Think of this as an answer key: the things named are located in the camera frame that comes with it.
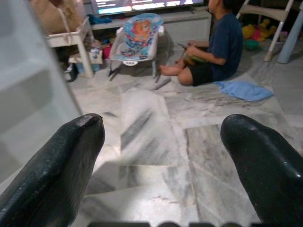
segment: tv screen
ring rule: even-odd
[[[95,14],[107,15],[203,3],[204,0],[91,0]]]

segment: marble floor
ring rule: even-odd
[[[266,86],[275,95],[249,103],[213,84],[183,87],[176,78],[156,83],[149,65],[124,68],[109,81],[70,83],[83,113],[104,119],[106,140],[73,227],[92,221],[258,223],[235,166],[220,140],[230,114],[245,114],[277,130],[303,154],[303,43],[291,62],[263,62],[263,50],[244,52],[233,80]],[[159,50],[159,63],[165,50]],[[168,64],[180,55],[170,53]]]

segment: phone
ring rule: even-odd
[[[178,43],[178,45],[181,46],[184,50],[186,50],[188,48],[188,46],[180,44],[180,43]]]

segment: dark blue t-shirt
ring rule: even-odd
[[[214,81],[227,79],[237,71],[242,56],[243,42],[240,22],[232,13],[216,22],[208,52],[217,58],[226,59],[226,63],[224,65],[211,63]]]

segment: child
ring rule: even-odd
[[[197,56],[207,63],[185,68],[184,59],[175,66],[160,66],[166,76],[178,76],[182,85],[199,86],[230,78],[240,63],[243,50],[243,34],[239,21],[232,13],[235,0],[209,0],[209,10],[216,23],[210,42],[191,42],[188,56]],[[196,47],[208,47],[207,52]]]

